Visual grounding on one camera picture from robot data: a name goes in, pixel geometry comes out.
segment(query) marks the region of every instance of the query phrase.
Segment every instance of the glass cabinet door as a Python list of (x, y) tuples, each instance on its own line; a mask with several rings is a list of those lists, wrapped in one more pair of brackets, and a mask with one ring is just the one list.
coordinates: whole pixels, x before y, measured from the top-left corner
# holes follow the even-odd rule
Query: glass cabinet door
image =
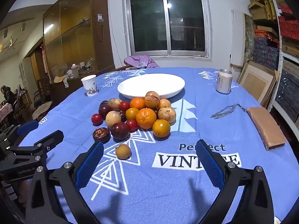
[(60, 6), (52, 6), (44, 18), (44, 48), (50, 78), (60, 76), (60, 65), (64, 63), (60, 37)]
[[(95, 58), (90, 4), (90, 0), (62, 0), (60, 3), (61, 40), (64, 61), (68, 67), (80, 62), (86, 65), (91, 58)], [(86, 72), (95, 71), (95, 67), (96, 64), (92, 63)]]

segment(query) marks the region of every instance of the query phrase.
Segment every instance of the brown wallet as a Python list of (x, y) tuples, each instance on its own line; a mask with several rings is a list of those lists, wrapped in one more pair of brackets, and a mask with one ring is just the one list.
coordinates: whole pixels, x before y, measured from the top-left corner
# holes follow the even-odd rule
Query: brown wallet
[(260, 133), (267, 150), (284, 146), (286, 137), (267, 109), (264, 107), (248, 108), (247, 113)]

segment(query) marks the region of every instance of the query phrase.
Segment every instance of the oval plate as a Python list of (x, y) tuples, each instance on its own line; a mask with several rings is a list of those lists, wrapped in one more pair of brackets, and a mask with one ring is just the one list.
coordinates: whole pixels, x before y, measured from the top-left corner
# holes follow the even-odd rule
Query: oval plate
[(171, 74), (144, 74), (121, 82), (117, 90), (128, 99), (144, 98), (146, 93), (154, 91), (161, 99), (177, 95), (185, 87), (185, 81)]

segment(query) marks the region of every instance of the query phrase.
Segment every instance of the silver bolt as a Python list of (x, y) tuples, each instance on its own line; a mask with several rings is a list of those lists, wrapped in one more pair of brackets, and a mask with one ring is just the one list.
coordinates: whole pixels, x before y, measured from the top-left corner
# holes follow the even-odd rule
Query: silver bolt
[(72, 166), (72, 163), (71, 162), (66, 162), (63, 167), (64, 168), (70, 168)]
[(257, 166), (255, 169), (256, 169), (258, 172), (262, 172), (262, 171), (263, 171), (263, 168), (262, 168), (261, 166)]
[(234, 167), (236, 166), (236, 165), (235, 165), (233, 162), (231, 162), (231, 161), (230, 161), (227, 165), (228, 165), (228, 167), (230, 167), (230, 168), (234, 168)]
[(41, 171), (43, 171), (44, 170), (44, 168), (43, 168), (43, 166), (39, 166), (39, 167), (37, 167), (37, 169), (36, 169), (38, 172), (41, 172)]

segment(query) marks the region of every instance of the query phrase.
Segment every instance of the beverage can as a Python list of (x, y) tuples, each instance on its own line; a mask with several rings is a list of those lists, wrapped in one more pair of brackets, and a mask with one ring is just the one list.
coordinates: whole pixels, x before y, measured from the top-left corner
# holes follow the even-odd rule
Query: beverage can
[(219, 93), (229, 94), (231, 92), (232, 80), (233, 75), (231, 74), (231, 71), (225, 69), (219, 70), (216, 83), (216, 90)]

